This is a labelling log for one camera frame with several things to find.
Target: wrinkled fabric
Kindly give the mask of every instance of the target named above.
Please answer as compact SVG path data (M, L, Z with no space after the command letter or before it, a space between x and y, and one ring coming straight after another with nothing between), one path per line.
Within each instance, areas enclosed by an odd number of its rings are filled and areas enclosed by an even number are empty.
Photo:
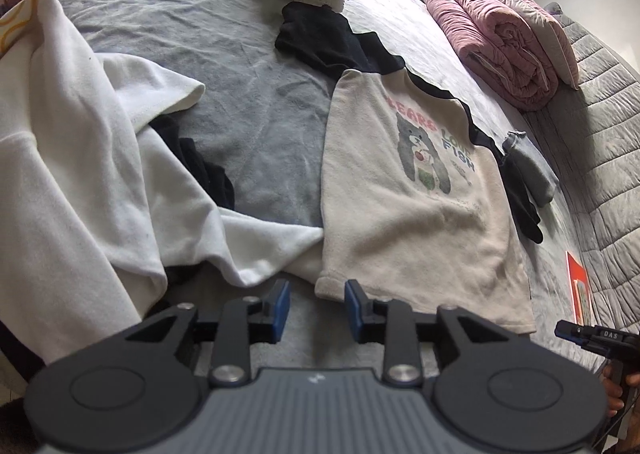
M289 0L60 1L94 50L143 56L207 85L197 106L174 116L205 160L225 167L236 210L321 224L320 166L334 81L274 50ZM413 72L465 101L476 125L496 141L510 130L529 130L512 105L462 65L421 2L349 0L343 14L355 32L375 31ZM532 340L590 366L590 354L553 333L558 319L572 315L564 252L578 254L562 193L540 215L543 243L523 245L538 329ZM267 288L233 288L208 266L196 280L177 289L173 301L216 308ZM305 282L294 285L283 341L276 348L256 344L252 355L255 367L382 365L382 347L354 344L342 307L314 297ZM424 361L428 373L437 372L432 357Z
M549 57L558 78L574 89L578 89L580 73L574 50L562 26L534 0L499 0L513 9L531 27L540 46Z
M508 164L468 106L409 74L376 33L354 34L329 8L292 2L282 15L277 49L337 80L322 154L316 294L342 300L354 278L369 296L416 311L460 306L533 332L513 219L540 242L540 218L531 206L531 228L514 206L530 205L524 182L505 176Z
M168 114L161 114L151 120L149 126L154 129L169 150L191 173L213 202L220 208L233 210L235 206L234 186L226 177L225 169L215 163L207 163L191 138L179 137L180 127Z
M560 182L527 133L510 132L502 142L502 149L505 156L515 162L536 204L539 207L548 205L560 187Z
M521 110L544 107L558 77L531 29L497 0L424 0L460 60Z
M4 15L0 52L0 315L45 363L140 322L167 266L246 287L322 240L220 209L147 125L200 82L94 53L58 0Z

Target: gray quilted mattress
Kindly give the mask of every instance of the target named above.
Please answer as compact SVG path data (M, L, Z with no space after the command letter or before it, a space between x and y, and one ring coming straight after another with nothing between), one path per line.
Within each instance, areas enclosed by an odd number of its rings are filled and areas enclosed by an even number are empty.
M640 331L640 76L583 26L562 24L580 69L578 91L561 87L526 115L556 170L605 326Z

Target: cartoon bear print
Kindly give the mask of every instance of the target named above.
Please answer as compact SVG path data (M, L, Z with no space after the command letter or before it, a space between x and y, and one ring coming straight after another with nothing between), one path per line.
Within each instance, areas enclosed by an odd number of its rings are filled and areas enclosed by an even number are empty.
M416 127L396 112L398 123L398 155L406 176L420 181L428 190L439 188L443 193L451 192L451 181L447 167L438 156L426 130Z

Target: black cable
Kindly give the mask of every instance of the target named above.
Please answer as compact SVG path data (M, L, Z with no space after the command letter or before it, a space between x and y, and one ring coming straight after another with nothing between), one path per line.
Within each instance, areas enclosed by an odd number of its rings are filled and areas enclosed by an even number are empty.
M626 407L625 411L616 416L615 420L612 420L611 425L609 426L608 429L606 429L606 431L604 431L604 433L602 434L602 436L600 436L598 438L597 441L593 442L593 445L596 446L598 443L600 443L602 440L604 440L608 435L609 432L611 432L611 430L618 424L620 423L620 421L626 416L626 413L629 412L631 409L634 408L634 405L636 404L636 401L638 400L638 396L640 396L640 392L638 392L638 394L636 394L636 397L634 398L634 400L631 402L631 405L628 405L628 407Z

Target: pink pillow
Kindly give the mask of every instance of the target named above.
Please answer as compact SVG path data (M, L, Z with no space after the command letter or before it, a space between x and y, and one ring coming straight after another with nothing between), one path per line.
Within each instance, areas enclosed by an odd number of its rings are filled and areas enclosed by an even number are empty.
M551 60L560 79L570 87L578 88L578 63L574 50L559 22L534 0L499 0L513 9L529 25Z

